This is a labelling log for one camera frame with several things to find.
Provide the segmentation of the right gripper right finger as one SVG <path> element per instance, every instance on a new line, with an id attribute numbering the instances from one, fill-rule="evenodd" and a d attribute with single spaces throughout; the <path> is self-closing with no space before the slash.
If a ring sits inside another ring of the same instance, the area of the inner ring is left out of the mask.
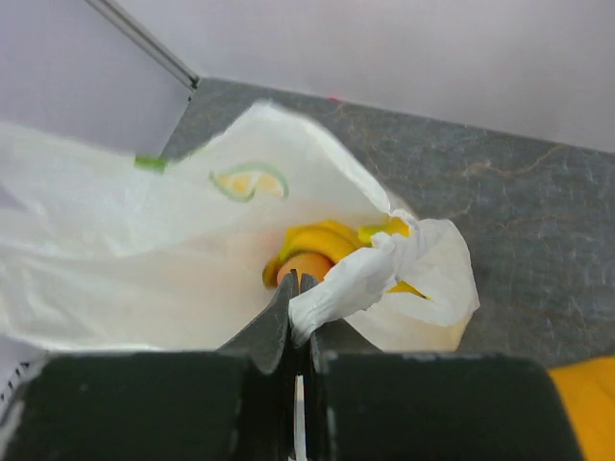
<path id="1" fill-rule="evenodd" d="M 325 323 L 310 335 L 307 343 L 310 361 L 317 373 L 324 371 L 327 359 L 335 359 L 340 354 L 381 353 L 344 319 Z"/>

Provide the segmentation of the white plastic bag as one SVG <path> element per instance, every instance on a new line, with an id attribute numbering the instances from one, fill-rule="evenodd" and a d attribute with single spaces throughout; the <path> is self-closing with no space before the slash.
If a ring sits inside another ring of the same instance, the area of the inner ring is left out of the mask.
<path id="1" fill-rule="evenodd" d="M 271 102 L 161 167 L 5 124 L 1 191 L 1 330 L 49 351 L 214 350 L 270 302 L 291 230 L 329 219 L 369 236 L 290 304 L 295 343 L 346 319 L 384 351 L 453 351 L 480 305 L 452 222 Z"/>

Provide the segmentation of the orange persimmon fruit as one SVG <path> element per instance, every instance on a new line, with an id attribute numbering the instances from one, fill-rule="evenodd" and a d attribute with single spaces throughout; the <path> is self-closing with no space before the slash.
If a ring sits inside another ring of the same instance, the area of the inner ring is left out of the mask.
<path id="1" fill-rule="evenodd" d="M 332 261 L 323 255 L 317 253 L 296 254 L 282 264 L 276 275 L 276 282 L 280 283 L 292 270 L 297 272 L 298 279 L 301 279 L 302 275 L 310 275 L 317 281 L 322 281 L 332 267 Z"/>

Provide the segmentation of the large yellow banana bunch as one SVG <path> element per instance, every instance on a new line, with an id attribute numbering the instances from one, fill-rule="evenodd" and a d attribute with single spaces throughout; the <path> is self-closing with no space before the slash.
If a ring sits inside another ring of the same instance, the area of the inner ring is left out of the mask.
<path id="1" fill-rule="evenodd" d="M 267 288 L 276 287 L 280 270 L 293 256 L 317 254 L 335 265 L 361 248 L 370 248 L 371 237 L 379 232 L 402 237 L 413 234 L 411 227 L 398 217 L 389 217 L 384 224 L 362 226 L 357 230 L 334 220 L 289 228 L 280 250 L 263 268 L 263 284 Z"/>

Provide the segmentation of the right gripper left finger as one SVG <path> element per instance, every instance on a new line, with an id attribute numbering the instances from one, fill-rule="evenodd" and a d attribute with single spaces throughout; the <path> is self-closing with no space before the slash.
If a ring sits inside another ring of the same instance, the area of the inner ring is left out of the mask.
<path id="1" fill-rule="evenodd" d="M 283 360 L 289 336 L 288 306 L 295 296 L 296 273 L 291 272 L 260 314 L 216 351 L 248 357 L 261 374 L 273 374 Z"/>

